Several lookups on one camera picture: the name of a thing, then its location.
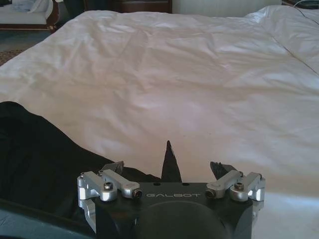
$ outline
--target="white bed sheet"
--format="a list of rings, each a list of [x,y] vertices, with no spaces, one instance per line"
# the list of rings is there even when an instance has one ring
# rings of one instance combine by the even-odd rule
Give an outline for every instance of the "white bed sheet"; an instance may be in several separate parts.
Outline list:
[[[213,180],[210,161],[260,172],[256,238],[317,239],[318,39],[284,6],[245,18],[86,12],[0,68],[0,100],[156,176],[168,139],[184,181]]]

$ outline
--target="screw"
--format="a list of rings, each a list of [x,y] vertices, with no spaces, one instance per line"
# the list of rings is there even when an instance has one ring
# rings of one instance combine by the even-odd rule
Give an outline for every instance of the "screw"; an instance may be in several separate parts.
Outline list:
[[[106,183],[104,183],[104,190],[105,191],[110,191],[110,190],[112,190],[113,189],[113,183],[112,182],[106,182]]]
[[[135,189],[132,193],[133,199],[139,199],[142,196],[142,191],[140,189]]]
[[[234,188],[238,191],[244,191],[244,184],[242,183],[235,183]]]
[[[205,192],[205,196],[207,197],[207,198],[209,198],[209,199],[214,199],[214,198],[216,198],[216,192],[215,191],[213,191],[213,190],[206,190],[206,192]]]

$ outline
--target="cable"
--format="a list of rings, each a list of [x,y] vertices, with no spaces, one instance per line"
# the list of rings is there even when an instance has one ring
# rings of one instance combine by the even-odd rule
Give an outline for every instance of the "cable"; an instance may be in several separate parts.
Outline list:
[[[294,7],[297,6],[298,4],[304,2],[304,1],[318,1],[318,0],[301,0],[301,1],[297,2],[297,3],[294,5]]]
[[[307,19],[313,21],[314,23],[316,23],[317,25],[319,25],[319,23],[318,23],[317,21],[315,21],[315,20],[313,20],[313,19],[307,17],[306,15],[304,15],[304,13],[303,13],[299,8],[294,7],[294,9],[298,10],[305,18],[307,18]]]

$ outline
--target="dark wooden cabinet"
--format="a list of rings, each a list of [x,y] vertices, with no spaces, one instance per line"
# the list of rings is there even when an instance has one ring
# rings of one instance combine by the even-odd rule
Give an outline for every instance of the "dark wooden cabinet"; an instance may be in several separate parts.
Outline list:
[[[112,0],[112,10],[117,12],[172,11],[172,0]]]

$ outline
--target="metal clamp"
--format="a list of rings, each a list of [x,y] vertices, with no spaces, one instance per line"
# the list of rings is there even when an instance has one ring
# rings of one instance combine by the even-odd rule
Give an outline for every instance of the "metal clamp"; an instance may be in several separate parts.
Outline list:
[[[81,173],[78,181],[78,203],[84,210],[85,219],[96,232],[95,204],[91,200],[100,197],[101,201],[113,201],[117,198],[117,188],[110,182],[103,182],[102,178],[93,172]]]
[[[230,197],[238,202],[246,202],[248,198],[260,202],[265,199],[265,186],[266,180],[261,174],[250,173],[230,188]]]
[[[225,191],[241,179],[241,172],[231,170],[216,182],[207,184],[206,196],[210,199],[223,198]]]
[[[110,169],[100,171],[100,173],[102,180],[112,182],[122,192],[123,197],[138,199],[142,196],[139,183],[131,182]]]

